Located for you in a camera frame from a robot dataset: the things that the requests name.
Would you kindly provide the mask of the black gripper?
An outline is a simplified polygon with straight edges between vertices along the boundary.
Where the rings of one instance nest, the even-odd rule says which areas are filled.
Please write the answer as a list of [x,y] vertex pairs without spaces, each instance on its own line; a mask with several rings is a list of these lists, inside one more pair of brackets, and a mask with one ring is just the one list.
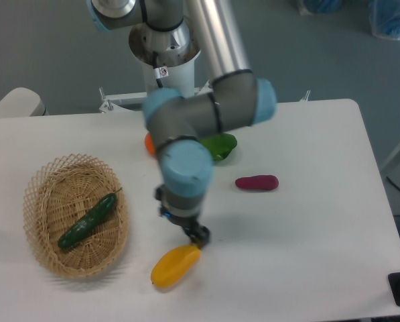
[[182,228],[192,244],[202,249],[210,242],[210,230],[199,223],[204,194],[182,197],[162,184],[155,189],[159,201],[159,216]]

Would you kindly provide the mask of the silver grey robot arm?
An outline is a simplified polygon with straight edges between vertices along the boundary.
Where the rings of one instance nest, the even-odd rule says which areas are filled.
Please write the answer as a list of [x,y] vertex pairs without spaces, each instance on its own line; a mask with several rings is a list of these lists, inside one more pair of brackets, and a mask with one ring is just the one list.
[[142,104],[163,184],[160,213],[196,246],[213,161],[201,140],[270,119],[277,97],[251,70],[229,1],[88,1],[99,30],[130,27],[129,47],[149,71]]

